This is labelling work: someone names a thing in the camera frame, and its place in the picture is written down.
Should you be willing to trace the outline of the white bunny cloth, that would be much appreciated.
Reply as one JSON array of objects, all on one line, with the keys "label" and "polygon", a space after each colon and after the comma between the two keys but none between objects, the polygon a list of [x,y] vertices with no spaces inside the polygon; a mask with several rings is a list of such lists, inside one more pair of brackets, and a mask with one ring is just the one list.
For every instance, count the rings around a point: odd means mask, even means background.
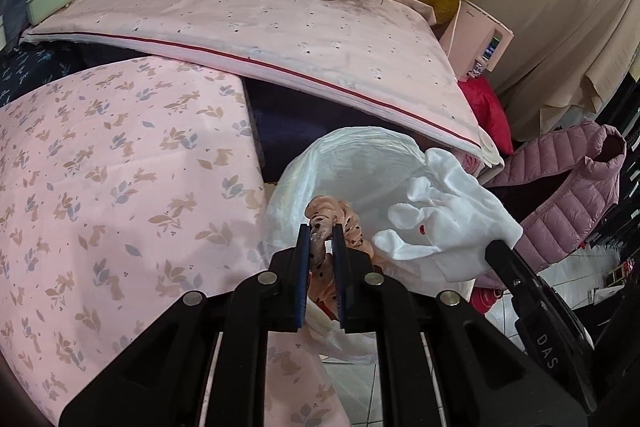
[{"label": "white bunny cloth", "polygon": [[388,225],[372,236],[373,245],[390,261],[424,269],[427,280],[473,280],[490,270],[491,242],[512,248],[523,235],[502,202],[440,148],[425,152],[425,165],[400,184],[384,215]]}]

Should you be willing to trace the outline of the white lined trash bin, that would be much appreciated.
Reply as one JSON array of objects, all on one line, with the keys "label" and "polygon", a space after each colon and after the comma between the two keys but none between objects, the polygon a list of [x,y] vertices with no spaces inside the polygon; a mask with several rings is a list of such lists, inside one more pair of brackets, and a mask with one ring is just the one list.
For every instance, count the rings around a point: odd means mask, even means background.
[{"label": "white lined trash bin", "polygon": [[[270,197],[262,220],[264,251],[295,246],[304,210],[314,196],[344,200],[355,210],[362,235],[373,245],[373,236],[392,225],[388,208],[406,196],[410,179],[431,174],[426,155],[408,135],[380,127],[343,128],[314,141],[284,170]],[[474,277],[447,282],[432,257],[412,261],[387,260],[375,254],[373,263],[385,275],[403,283],[409,291],[436,296],[453,289],[469,299]],[[307,303],[303,334],[320,355],[346,363],[376,362],[374,334],[347,335],[317,305]]]}]

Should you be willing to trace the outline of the pink puffer jacket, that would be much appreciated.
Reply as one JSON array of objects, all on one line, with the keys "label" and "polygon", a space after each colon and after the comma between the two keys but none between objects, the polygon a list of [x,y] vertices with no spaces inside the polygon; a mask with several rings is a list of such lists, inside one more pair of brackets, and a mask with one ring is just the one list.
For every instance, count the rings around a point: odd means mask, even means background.
[{"label": "pink puffer jacket", "polygon": [[523,228],[514,246],[536,272],[573,254],[618,203],[627,144],[585,120],[537,136],[485,184]]}]

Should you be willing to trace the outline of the pink floral tablecloth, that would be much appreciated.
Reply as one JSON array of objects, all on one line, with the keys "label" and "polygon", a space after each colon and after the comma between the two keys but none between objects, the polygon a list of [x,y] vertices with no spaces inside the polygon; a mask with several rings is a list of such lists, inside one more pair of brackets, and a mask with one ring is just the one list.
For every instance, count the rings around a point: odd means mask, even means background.
[{"label": "pink floral tablecloth", "polygon": [[268,265],[242,80],[147,56],[1,111],[1,352],[49,421],[186,291]]}]

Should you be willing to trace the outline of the red cushion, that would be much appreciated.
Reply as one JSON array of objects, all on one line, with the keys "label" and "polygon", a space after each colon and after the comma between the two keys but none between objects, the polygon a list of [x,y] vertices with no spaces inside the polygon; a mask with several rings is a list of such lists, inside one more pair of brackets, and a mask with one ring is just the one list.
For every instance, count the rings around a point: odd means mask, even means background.
[{"label": "red cushion", "polygon": [[497,145],[498,151],[504,156],[511,156],[514,147],[509,121],[488,80],[485,77],[468,78],[459,81],[458,86],[478,124]]}]

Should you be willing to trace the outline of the beige curtain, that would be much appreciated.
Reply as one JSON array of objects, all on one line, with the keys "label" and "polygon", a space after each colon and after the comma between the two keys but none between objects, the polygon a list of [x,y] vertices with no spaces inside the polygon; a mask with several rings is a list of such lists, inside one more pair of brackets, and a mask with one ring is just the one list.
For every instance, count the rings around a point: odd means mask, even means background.
[{"label": "beige curtain", "polygon": [[597,114],[639,46],[639,0],[473,0],[514,37],[489,74],[515,140]]}]

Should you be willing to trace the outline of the white cosmetic jar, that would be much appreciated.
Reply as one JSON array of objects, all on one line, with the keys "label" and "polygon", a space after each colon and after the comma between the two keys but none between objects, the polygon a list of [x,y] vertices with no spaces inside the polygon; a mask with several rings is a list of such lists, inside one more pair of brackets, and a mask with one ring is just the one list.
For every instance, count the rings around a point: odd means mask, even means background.
[{"label": "white cosmetic jar", "polygon": [[6,46],[6,30],[4,29],[3,16],[0,16],[0,50],[2,51]]}]

